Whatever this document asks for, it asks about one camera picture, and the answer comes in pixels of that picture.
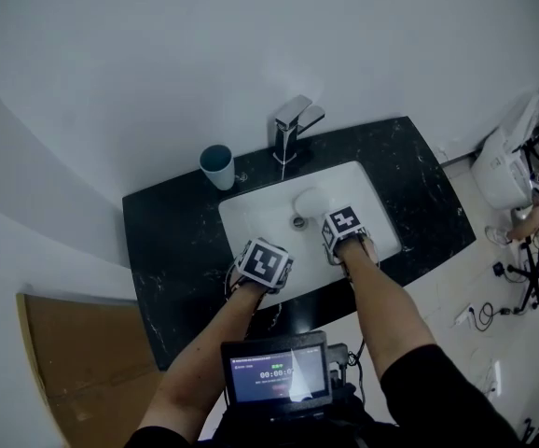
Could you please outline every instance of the floor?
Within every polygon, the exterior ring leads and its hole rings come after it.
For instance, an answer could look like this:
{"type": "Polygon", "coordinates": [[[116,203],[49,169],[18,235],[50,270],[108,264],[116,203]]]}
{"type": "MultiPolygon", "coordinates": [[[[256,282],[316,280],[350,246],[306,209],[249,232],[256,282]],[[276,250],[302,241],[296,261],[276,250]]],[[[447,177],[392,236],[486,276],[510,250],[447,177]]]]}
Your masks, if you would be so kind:
{"type": "MultiPolygon", "coordinates": [[[[490,243],[484,234],[486,225],[509,225],[509,214],[494,210],[483,199],[468,160],[448,166],[445,172],[477,240],[406,290],[437,343],[521,436],[526,418],[530,417],[539,427],[539,308],[523,316],[498,315],[484,333],[476,331],[468,321],[454,326],[457,315],[469,303],[477,310],[486,301],[496,309],[515,307],[526,286],[496,277],[491,268],[497,261],[519,264],[518,245],[502,249],[490,243]]],[[[346,343],[350,350],[356,351],[362,340],[356,314],[321,329],[326,332],[328,343],[346,343]]],[[[366,351],[361,361],[366,410],[376,420],[393,421],[366,351]]],[[[356,368],[349,369],[348,380],[357,383],[356,368]]],[[[205,424],[202,439],[212,436],[224,410],[224,401],[220,399],[205,424]]]]}

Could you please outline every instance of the sink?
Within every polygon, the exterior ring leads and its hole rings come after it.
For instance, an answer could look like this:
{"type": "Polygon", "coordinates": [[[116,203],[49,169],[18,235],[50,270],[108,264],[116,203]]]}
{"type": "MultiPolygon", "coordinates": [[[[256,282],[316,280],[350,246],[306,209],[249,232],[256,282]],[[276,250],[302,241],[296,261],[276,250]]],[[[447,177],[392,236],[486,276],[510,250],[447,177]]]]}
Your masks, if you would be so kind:
{"type": "Polygon", "coordinates": [[[250,239],[263,237],[286,249],[294,258],[288,282],[279,294],[266,297],[260,308],[288,301],[343,278],[339,266],[325,257],[320,222],[307,220],[305,229],[295,229],[294,199],[304,190],[317,188],[329,197],[329,210],[351,204],[371,234],[380,260],[400,252],[402,246],[380,198],[357,161],[290,179],[223,201],[219,205],[224,231],[232,255],[239,255],[250,239]]]}

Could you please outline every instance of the digital timer display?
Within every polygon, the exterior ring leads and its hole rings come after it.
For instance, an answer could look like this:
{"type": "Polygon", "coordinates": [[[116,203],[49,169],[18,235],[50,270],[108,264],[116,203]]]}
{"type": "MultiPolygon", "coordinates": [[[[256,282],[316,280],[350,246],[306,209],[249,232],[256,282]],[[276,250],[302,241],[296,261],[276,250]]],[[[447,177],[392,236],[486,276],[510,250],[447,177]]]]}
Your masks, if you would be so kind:
{"type": "Polygon", "coordinates": [[[312,399],[325,390],[321,347],[312,346],[260,357],[231,358],[238,402],[312,399]]]}

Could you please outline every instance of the faucet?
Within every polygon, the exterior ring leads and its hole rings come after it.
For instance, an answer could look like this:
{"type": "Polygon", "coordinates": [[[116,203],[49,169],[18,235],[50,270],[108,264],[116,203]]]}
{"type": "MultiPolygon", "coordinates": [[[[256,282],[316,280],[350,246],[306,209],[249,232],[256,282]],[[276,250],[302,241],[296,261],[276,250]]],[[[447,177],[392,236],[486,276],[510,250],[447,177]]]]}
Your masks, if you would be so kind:
{"type": "Polygon", "coordinates": [[[300,94],[287,102],[275,116],[276,144],[273,157],[285,166],[297,156],[297,137],[325,117],[320,106],[300,94]]]}

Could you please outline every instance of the black marble countertop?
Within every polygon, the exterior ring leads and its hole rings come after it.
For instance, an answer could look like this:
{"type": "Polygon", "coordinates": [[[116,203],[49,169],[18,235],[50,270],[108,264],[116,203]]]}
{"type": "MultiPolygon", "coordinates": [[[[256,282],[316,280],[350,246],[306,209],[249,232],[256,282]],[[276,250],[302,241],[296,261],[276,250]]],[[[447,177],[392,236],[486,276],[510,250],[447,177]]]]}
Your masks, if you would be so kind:
{"type": "MultiPolygon", "coordinates": [[[[362,124],[298,141],[284,180],[359,161],[393,223],[402,250],[381,264],[401,286],[475,241],[446,175],[409,118],[362,124]]],[[[217,190],[194,171],[123,199],[132,278],[161,370],[208,324],[224,301],[232,253],[218,205],[279,183],[282,167],[262,149],[235,159],[237,182],[217,190]]],[[[260,310],[250,336],[299,333],[355,310],[344,279],[260,310]]]]}

